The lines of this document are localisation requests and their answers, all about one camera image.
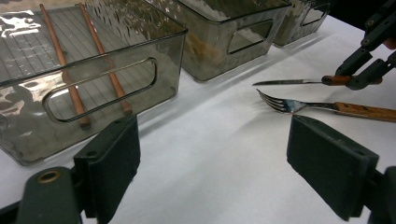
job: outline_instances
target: fork tines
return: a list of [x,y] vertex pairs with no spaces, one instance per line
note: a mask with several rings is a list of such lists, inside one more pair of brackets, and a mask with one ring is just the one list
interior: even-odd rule
[[280,112],[280,113],[286,113],[286,108],[284,105],[284,102],[281,99],[266,95],[256,89],[259,92],[260,97],[264,100],[265,103],[267,103],[269,106],[271,106],[274,110]]

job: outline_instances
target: clear plastic storage bin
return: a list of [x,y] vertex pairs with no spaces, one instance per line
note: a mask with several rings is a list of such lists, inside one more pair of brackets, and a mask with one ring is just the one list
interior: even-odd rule
[[336,2],[336,0],[290,1],[291,7],[274,40],[275,45],[279,47],[316,32]]
[[267,53],[290,3],[286,0],[147,0],[189,32],[182,67],[208,81]]
[[175,96],[187,33],[140,0],[44,8],[0,15],[0,147],[23,165]]

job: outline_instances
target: fork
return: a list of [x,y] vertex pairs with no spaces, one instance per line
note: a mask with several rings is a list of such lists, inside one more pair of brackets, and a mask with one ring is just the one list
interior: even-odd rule
[[396,110],[372,107],[366,105],[353,105],[342,102],[335,103],[308,103],[291,99],[279,99],[259,92],[260,97],[274,110],[283,114],[294,114],[304,108],[317,108],[333,111],[337,114],[358,117],[363,119],[378,119],[396,122]]

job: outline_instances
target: wooden chopstick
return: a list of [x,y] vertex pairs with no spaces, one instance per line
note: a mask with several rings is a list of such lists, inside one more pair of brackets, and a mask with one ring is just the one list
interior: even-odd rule
[[[47,13],[46,9],[42,4],[40,4],[41,12],[44,15],[44,21],[47,24],[49,28],[49,35],[52,40],[53,46],[55,47],[56,55],[58,56],[59,64],[65,65],[66,64],[66,59],[64,57],[64,52],[62,51],[61,44],[59,43],[58,37],[55,34],[55,31],[53,30],[52,23],[50,21],[50,16]],[[63,71],[62,73],[62,79],[66,84],[72,83],[73,80],[69,77],[66,71]],[[75,112],[77,115],[82,114],[85,112],[84,109],[84,104],[81,101],[81,98],[79,97],[78,91],[75,86],[71,86],[68,88],[70,98],[72,100]],[[91,127],[91,122],[88,117],[82,117],[78,119],[79,126],[82,129],[87,129]]]
[[[95,42],[95,45],[99,51],[100,54],[104,54],[105,53],[105,49],[103,48],[103,45],[99,39],[98,34],[96,33],[96,29],[93,26],[92,21],[90,20],[90,16],[88,15],[87,9],[84,7],[84,5],[82,3],[79,4],[79,8],[81,9],[82,14],[84,15],[84,19],[85,22],[87,22],[87,25],[90,29],[90,33],[92,35],[93,41]],[[119,82],[119,80],[116,77],[116,74],[114,74],[113,72],[111,72],[109,75],[111,84],[113,85],[113,88],[116,92],[116,96],[117,97],[121,97],[125,95],[124,90],[122,89],[122,86]],[[124,112],[124,114],[126,115],[130,115],[133,113],[132,107],[131,105],[128,104],[128,102],[126,102],[125,100],[122,100],[121,102],[121,106],[122,106],[122,110]]]

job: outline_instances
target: metal bolt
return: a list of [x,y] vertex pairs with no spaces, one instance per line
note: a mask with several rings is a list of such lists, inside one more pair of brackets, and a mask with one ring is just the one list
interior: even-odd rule
[[367,25],[371,26],[371,25],[373,25],[373,24],[374,24],[374,21],[373,21],[373,20],[367,21]]
[[369,39],[364,39],[363,40],[363,45],[368,45],[370,43],[370,40]]
[[48,184],[61,176],[59,171],[48,171],[42,175],[40,175],[37,179],[37,182],[40,184]]

